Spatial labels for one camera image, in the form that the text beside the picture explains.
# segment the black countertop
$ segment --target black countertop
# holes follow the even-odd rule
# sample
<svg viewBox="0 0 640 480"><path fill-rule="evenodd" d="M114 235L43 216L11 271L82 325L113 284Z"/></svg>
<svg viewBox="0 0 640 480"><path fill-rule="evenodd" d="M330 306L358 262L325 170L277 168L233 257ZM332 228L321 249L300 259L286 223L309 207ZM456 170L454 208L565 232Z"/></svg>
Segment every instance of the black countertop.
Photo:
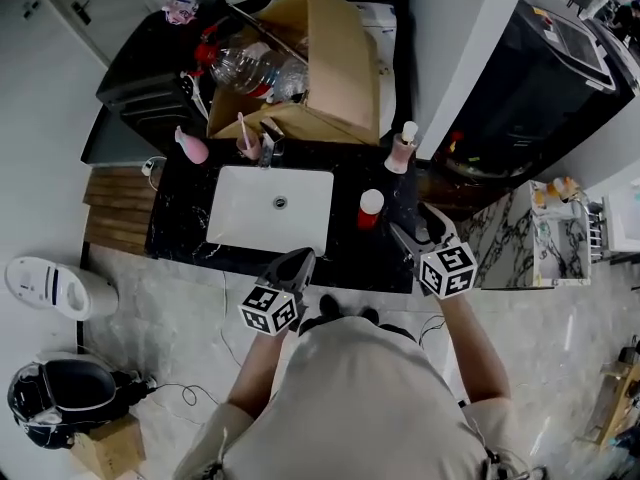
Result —
<svg viewBox="0 0 640 480"><path fill-rule="evenodd" d="M386 148L287 139L284 155L272 168L332 171L331 217L324 256L318 258L312 283L358 290L410 293L413 279L403 264L389 222L407 229L415 225L417 184L415 165L398 176L383 164ZM224 165L250 165L235 140L207 141L210 155L192 164L175 145L166 162L151 223L146 251L152 257L259 276L278 254L206 241L209 214L218 173ZM356 227L360 196L370 188L385 196L385 207L371 231Z"/></svg>

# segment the black shoe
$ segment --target black shoe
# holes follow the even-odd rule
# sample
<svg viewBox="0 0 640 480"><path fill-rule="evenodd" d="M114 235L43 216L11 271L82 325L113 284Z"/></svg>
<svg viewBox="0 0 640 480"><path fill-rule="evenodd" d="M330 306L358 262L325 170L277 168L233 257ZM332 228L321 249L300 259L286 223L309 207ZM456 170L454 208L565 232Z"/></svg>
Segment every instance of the black shoe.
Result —
<svg viewBox="0 0 640 480"><path fill-rule="evenodd" d="M340 304L331 295L323 295L320 299L320 314L332 319L340 318Z"/></svg>
<svg viewBox="0 0 640 480"><path fill-rule="evenodd" d="M373 325L380 323L380 315L378 315L378 312L373 308L364 308L360 316L369 320Z"/></svg>

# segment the brown cardboard box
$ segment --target brown cardboard box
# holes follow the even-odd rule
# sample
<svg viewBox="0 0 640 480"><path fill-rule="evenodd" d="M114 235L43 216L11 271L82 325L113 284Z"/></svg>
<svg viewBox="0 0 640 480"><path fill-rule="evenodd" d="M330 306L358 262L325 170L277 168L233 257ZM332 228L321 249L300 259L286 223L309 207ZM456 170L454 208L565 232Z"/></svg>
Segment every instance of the brown cardboard box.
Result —
<svg viewBox="0 0 640 480"><path fill-rule="evenodd" d="M131 414L87 434L76 434L71 453L101 480L115 480L144 461L138 420Z"/></svg>
<svg viewBox="0 0 640 480"><path fill-rule="evenodd" d="M240 136L238 112L256 131L270 116L287 137L379 143L379 86L376 46L365 33L357 8L345 0L278 0L259 18L290 44L309 37L309 96L302 104L260 110L261 100L218 90L207 136Z"/></svg>

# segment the beige shirt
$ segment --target beige shirt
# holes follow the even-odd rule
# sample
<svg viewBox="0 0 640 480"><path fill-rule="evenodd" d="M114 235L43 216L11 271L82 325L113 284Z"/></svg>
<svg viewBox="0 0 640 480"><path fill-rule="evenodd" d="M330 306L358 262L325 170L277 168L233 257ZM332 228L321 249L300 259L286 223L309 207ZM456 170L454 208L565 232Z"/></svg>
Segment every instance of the beige shirt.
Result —
<svg viewBox="0 0 640 480"><path fill-rule="evenodd" d="M527 469L509 400L461 410L416 343L357 317L301 338L256 421L220 405L175 480L200 480L224 429L229 479L475 480L487 459L483 442L514 471Z"/></svg>

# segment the gray marble floor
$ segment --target gray marble floor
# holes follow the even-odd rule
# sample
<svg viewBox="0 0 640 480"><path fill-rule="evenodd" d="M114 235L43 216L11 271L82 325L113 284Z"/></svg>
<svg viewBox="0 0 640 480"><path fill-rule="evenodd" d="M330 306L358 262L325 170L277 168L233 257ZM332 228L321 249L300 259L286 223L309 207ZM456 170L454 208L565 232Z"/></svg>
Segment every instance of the gray marble floor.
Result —
<svg viewBox="0 0 640 480"><path fill-rule="evenodd" d="M161 384L198 384L224 400L253 338L236 307L254 278L93 246L90 258L92 270L114 281L120 308L87 323L87 345L119 368L140 370ZM468 295L506 365L530 461L548 465L554 479L605 479L625 459L617 450L598 453L576 437L593 424L602 365L640 334L640 299L630 291L639 279L629 265L599 264L591 286ZM378 308L383 322L414 335L439 314L433 298L417 290L398 295L311 286L305 292L311 315L328 292L348 311ZM288 336L277 380L295 346ZM430 331L424 348L454 395L464 398L446 327ZM146 480L170 477L214 408L204 395L188 406L174 386L134 408L147 451Z"/></svg>

